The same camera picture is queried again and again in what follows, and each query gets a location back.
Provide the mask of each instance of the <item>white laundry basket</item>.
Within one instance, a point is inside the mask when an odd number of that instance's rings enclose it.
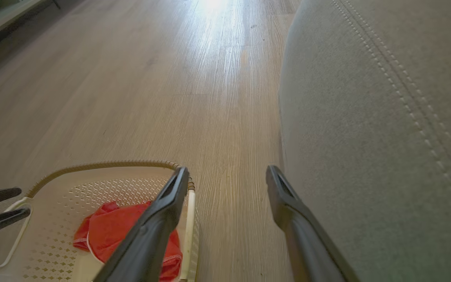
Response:
[[[158,161],[85,164],[48,175],[7,210],[28,206],[20,234],[5,262],[0,282],[89,282],[102,264],[72,245],[83,219],[103,203],[134,205],[154,200],[179,165]],[[189,177],[177,232],[182,265],[176,281],[194,281],[197,271],[199,222],[195,186]]]

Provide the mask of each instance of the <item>basket rim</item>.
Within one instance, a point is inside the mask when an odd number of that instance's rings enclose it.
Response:
[[[124,166],[148,166],[148,167],[156,167],[156,168],[169,168],[171,170],[176,170],[180,168],[181,165],[174,162],[167,161],[154,161],[154,160],[132,160],[132,161],[106,161],[106,162],[97,162],[97,163],[88,163],[88,164],[78,164],[75,166],[67,166],[65,168],[61,168],[57,171],[50,173],[43,177],[40,181],[38,181],[34,186],[27,192],[25,195],[29,198],[34,198],[36,193],[40,191],[41,188],[45,187],[46,184],[54,180],[55,178],[72,172],[86,171],[86,170],[94,170],[97,168],[119,168]],[[188,180],[188,190],[196,190],[193,179],[189,175]]]

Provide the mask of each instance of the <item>couch cushion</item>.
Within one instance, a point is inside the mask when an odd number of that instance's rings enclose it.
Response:
[[[363,281],[451,281],[451,1],[306,0],[285,173]]]

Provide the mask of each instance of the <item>wooden floor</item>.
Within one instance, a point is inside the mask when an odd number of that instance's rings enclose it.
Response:
[[[277,90],[298,2],[64,10],[0,66],[0,189],[74,164],[177,162],[197,185],[199,280],[291,280],[265,169],[281,161]]]

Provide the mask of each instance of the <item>red clothing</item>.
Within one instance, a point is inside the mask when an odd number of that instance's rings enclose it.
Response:
[[[83,220],[74,234],[73,245],[81,250],[91,251],[105,263],[149,205],[150,202],[119,207],[115,201],[104,203],[94,214]],[[166,245],[159,280],[175,279],[180,272],[181,263],[179,235],[174,230]]]

